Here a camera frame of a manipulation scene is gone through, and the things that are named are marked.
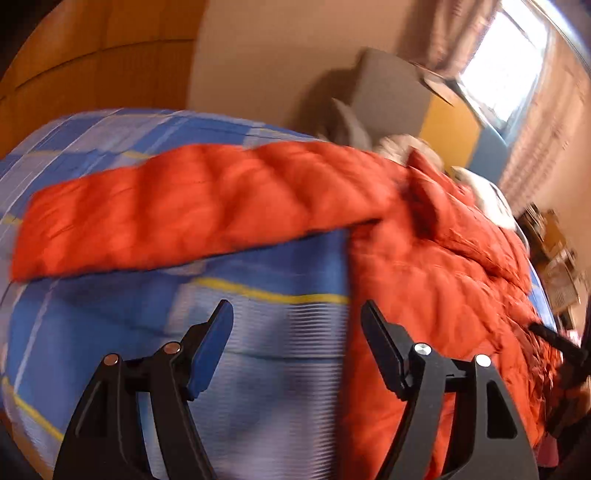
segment bright window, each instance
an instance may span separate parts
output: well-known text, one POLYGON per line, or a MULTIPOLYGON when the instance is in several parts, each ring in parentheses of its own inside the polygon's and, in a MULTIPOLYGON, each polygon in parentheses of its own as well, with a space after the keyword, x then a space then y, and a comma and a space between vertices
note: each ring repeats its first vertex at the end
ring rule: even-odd
POLYGON ((548 41, 546 26, 522 0, 502 8, 460 79, 499 131, 511 123, 540 74, 548 41))

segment red jacket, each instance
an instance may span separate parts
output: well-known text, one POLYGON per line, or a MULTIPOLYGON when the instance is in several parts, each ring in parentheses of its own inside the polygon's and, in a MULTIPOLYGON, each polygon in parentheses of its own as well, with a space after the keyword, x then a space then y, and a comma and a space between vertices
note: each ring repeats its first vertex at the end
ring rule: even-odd
MULTIPOLYGON (((366 299, 443 355, 489 355, 537 443, 557 357, 527 331, 538 319, 526 297, 524 247, 417 152, 405 168, 323 142, 254 150, 191 145, 138 167, 51 186, 31 201, 12 276, 168 267, 345 226, 352 307, 339 477, 374 478, 404 408, 386 390, 363 337, 359 310, 366 299)), ((431 476, 443 467, 451 402, 431 476)))

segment curtain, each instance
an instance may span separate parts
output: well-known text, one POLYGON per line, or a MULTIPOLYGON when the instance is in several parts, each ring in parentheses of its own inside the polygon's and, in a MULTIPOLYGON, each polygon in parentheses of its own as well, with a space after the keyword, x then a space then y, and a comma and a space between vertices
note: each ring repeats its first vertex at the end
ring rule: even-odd
POLYGON ((501 0, 437 0, 426 67, 455 78, 474 56, 501 0))
POLYGON ((583 113, 589 76, 562 36, 551 28, 544 67, 499 187, 515 216, 551 175, 568 161, 566 148, 583 113))

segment bed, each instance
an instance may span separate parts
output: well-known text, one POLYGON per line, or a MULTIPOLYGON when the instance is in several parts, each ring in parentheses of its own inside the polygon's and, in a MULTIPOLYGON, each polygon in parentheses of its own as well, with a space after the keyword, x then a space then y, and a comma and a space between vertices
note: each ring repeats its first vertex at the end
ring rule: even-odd
MULTIPOLYGON (((176 268, 9 282, 18 227, 37 190, 186 144, 249 148, 284 140, 313 139, 218 115, 120 109, 51 122, 0 163, 0 401, 49 470, 106 353, 151 355, 228 299, 232 335, 210 388, 191 403, 216 472, 257 480, 330 476, 349 303, 346 231, 176 268)), ((554 327, 530 270, 530 300, 554 327)), ((148 404, 142 397, 151 469, 166 478, 148 404)))

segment screw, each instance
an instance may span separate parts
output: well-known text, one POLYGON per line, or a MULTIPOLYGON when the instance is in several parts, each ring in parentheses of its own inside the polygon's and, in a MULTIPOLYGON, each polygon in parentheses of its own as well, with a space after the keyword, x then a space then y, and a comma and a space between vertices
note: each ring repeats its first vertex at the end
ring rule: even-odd
POLYGON ((478 365, 480 365, 481 367, 489 367, 492 363, 490 357, 484 355, 483 353, 480 353, 479 355, 476 356, 476 363, 478 365))
POLYGON ((107 367, 112 367, 119 361, 119 355, 116 353, 110 353, 106 357, 103 358, 103 363, 107 365, 107 367))
POLYGON ((164 352, 169 355, 174 355, 175 353, 179 353, 181 351, 181 344, 178 342, 169 342, 164 345, 164 352))
POLYGON ((429 355, 433 350, 431 349, 430 346, 428 346, 426 343, 417 343, 414 346, 414 351, 417 352, 419 355, 424 355, 427 356, 429 355))

